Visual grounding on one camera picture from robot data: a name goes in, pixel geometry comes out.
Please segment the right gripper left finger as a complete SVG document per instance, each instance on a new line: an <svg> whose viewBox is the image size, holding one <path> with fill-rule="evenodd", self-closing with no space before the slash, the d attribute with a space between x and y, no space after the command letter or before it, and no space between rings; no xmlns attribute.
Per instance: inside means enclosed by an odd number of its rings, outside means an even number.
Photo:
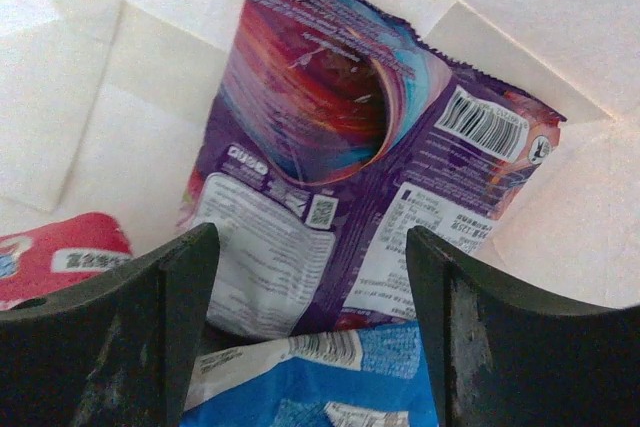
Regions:
<svg viewBox="0 0 640 427"><path fill-rule="evenodd" d="M1 315L5 426L176 426L219 260L203 223Z"/></svg>

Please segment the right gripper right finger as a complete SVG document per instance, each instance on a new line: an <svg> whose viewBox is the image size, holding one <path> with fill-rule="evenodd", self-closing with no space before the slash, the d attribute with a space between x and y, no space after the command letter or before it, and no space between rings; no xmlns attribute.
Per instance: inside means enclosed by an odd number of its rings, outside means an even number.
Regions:
<svg viewBox="0 0 640 427"><path fill-rule="evenodd" d="M570 299L424 227L406 262L443 426L635 426L639 310Z"/></svg>

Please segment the small red candy pack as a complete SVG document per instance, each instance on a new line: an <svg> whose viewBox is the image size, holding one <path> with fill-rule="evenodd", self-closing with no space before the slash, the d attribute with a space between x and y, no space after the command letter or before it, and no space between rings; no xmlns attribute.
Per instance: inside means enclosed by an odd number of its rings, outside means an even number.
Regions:
<svg viewBox="0 0 640 427"><path fill-rule="evenodd" d="M90 212L1 238L1 309L62 290L133 257L111 216Z"/></svg>

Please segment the blue white snack bag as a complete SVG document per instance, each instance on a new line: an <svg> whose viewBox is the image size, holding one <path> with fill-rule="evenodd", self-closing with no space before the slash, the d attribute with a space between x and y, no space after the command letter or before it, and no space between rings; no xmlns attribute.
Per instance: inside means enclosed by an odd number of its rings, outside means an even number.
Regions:
<svg viewBox="0 0 640 427"><path fill-rule="evenodd" d="M183 426L438 423L417 322L247 346L197 358Z"/></svg>

